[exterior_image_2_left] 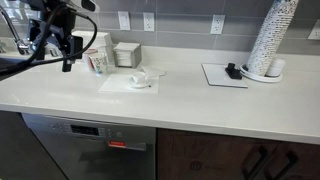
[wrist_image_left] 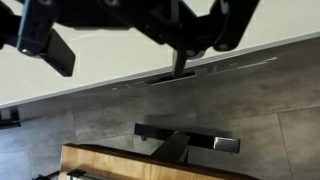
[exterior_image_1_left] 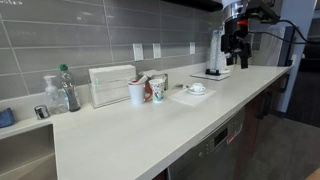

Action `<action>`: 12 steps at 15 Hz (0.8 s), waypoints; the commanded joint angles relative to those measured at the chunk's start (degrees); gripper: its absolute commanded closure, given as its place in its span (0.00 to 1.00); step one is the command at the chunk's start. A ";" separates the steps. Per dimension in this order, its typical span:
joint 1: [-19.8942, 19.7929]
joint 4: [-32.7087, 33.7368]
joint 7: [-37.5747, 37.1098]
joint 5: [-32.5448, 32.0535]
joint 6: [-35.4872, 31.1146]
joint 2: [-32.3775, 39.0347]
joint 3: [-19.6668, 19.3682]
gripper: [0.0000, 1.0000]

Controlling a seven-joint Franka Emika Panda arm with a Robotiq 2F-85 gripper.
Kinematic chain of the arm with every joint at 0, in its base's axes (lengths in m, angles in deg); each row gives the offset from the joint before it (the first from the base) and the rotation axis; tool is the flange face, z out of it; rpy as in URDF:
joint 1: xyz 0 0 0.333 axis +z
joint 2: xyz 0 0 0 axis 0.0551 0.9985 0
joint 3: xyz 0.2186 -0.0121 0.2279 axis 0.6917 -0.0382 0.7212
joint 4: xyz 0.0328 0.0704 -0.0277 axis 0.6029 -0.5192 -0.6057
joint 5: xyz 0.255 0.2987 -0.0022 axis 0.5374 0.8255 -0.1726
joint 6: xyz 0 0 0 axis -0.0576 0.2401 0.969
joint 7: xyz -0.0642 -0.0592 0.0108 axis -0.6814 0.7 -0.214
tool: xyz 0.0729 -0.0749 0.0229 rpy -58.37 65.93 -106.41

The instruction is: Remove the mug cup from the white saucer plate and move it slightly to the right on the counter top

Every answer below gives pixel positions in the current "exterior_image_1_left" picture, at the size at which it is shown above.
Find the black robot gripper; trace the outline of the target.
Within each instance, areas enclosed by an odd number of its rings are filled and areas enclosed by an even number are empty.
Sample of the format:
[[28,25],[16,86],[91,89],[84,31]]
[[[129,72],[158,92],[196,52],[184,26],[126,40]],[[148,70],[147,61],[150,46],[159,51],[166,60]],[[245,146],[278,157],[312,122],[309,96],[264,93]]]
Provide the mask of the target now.
[[248,35],[247,19],[229,19],[224,22],[224,34],[221,37],[221,51],[226,56],[226,65],[234,64],[234,55],[239,55],[241,68],[248,67],[248,59],[252,55],[251,45],[245,43],[244,39]]

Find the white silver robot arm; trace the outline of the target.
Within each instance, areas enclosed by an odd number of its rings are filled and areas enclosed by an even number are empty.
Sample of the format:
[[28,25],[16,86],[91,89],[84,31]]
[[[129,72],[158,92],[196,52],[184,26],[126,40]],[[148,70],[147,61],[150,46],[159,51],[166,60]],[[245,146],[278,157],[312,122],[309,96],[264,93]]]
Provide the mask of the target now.
[[244,39],[248,35],[247,3],[243,0],[222,0],[223,5],[223,35],[221,36],[221,51],[225,54],[226,64],[233,65],[240,57],[242,69],[248,68],[251,57],[250,44]]

